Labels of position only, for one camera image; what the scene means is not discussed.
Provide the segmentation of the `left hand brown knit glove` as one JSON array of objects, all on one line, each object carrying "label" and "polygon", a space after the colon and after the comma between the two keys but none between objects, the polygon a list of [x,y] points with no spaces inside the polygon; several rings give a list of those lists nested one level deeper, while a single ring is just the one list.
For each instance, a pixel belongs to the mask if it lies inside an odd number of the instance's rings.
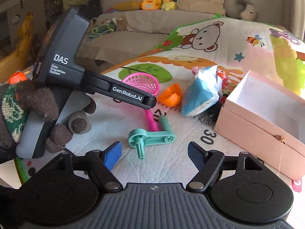
[{"label": "left hand brown knit glove", "polygon": [[1,85],[1,163],[61,152],[91,130],[95,100],[83,92],[31,80]]}]

